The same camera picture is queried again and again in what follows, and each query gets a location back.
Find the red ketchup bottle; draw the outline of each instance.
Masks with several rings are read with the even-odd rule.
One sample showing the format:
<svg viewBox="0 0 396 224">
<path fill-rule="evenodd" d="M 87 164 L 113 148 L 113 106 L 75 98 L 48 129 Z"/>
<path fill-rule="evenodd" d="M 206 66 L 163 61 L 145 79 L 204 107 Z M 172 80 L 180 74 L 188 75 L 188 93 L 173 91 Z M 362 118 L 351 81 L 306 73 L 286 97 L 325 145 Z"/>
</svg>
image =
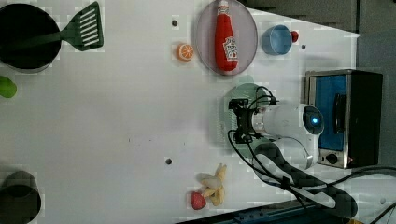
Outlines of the red ketchup bottle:
<svg viewBox="0 0 396 224">
<path fill-rule="evenodd" d="M 238 49 L 233 37 L 228 2 L 225 0 L 221 0 L 219 3 L 215 55 L 218 68 L 225 72 L 233 71 L 238 65 Z"/>
</svg>

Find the red ball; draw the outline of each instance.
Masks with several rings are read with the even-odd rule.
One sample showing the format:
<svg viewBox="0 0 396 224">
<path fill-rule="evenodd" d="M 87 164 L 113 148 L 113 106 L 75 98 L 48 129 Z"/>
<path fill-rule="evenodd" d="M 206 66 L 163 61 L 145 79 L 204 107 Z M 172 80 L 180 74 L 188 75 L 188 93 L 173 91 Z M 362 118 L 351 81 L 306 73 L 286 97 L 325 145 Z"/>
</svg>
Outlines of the red ball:
<svg viewBox="0 0 396 224">
<path fill-rule="evenodd" d="M 297 42 L 299 36 L 300 35 L 297 33 L 297 31 L 291 31 L 291 41 L 293 43 Z"/>
</svg>

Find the oven knob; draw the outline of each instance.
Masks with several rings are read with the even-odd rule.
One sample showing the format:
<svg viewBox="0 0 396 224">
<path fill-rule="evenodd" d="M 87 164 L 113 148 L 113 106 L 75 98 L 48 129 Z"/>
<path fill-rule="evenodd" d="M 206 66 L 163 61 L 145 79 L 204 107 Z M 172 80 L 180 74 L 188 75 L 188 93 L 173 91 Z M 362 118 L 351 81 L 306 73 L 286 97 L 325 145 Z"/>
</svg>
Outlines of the oven knob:
<svg viewBox="0 0 396 224">
<path fill-rule="evenodd" d="M 326 157 L 326 160 L 331 165 L 334 165 L 338 162 L 337 156 L 335 154 L 330 154 L 329 156 Z"/>
</svg>

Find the orange slice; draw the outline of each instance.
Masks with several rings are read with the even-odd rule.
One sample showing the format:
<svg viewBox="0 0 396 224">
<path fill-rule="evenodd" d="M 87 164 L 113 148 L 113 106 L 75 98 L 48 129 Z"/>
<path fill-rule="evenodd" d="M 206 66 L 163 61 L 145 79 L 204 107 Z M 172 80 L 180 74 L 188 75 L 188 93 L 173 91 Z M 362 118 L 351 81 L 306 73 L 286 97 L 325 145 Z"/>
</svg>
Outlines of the orange slice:
<svg viewBox="0 0 396 224">
<path fill-rule="evenodd" d="M 194 55 L 194 48 L 188 44 L 179 44 L 176 49 L 177 58 L 181 61 L 187 62 L 191 60 Z"/>
</svg>

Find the white table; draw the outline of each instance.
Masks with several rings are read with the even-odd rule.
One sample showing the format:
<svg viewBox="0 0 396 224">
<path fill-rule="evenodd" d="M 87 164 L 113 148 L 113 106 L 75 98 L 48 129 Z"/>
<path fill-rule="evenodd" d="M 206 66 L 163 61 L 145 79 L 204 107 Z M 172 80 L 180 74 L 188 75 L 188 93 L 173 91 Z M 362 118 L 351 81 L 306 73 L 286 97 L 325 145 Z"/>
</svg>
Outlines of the white table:
<svg viewBox="0 0 396 224">
<path fill-rule="evenodd" d="M 0 99 L 1 177 L 17 169 L 36 177 L 44 200 L 37 223 L 170 223 L 293 198 L 263 184 L 233 153 L 221 131 L 221 99 L 254 80 L 282 103 L 299 102 L 305 71 L 355 67 L 357 35 L 250 10 L 259 35 L 285 24 L 300 39 L 286 56 L 259 46 L 247 71 L 221 77 L 198 55 L 189 63 L 173 55 L 179 41 L 192 42 L 208 2 L 99 1 L 102 49 L 74 52 L 64 44 L 60 60 L 38 75 L 0 67 L 19 87 L 14 98 Z M 33 4 L 51 7 L 61 29 L 75 7 L 88 5 Z M 197 176 L 221 162 L 228 165 L 224 204 L 194 211 L 189 192 L 201 187 Z"/>
</svg>

